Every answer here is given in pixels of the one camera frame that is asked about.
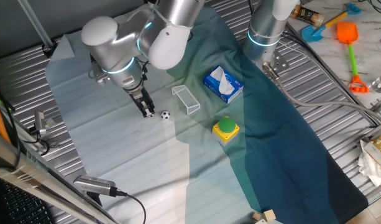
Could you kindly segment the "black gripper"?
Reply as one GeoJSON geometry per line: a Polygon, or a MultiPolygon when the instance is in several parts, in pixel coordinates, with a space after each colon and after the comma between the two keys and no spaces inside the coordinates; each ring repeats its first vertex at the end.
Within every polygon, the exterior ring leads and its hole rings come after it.
{"type": "Polygon", "coordinates": [[[144,86],[140,86],[135,90],[129,91],[128,94],[130,95],[131,99],[134,101],[136,106],[140,108],[143,117],[146,118],[154,116],[155,106],[144,86]]]}

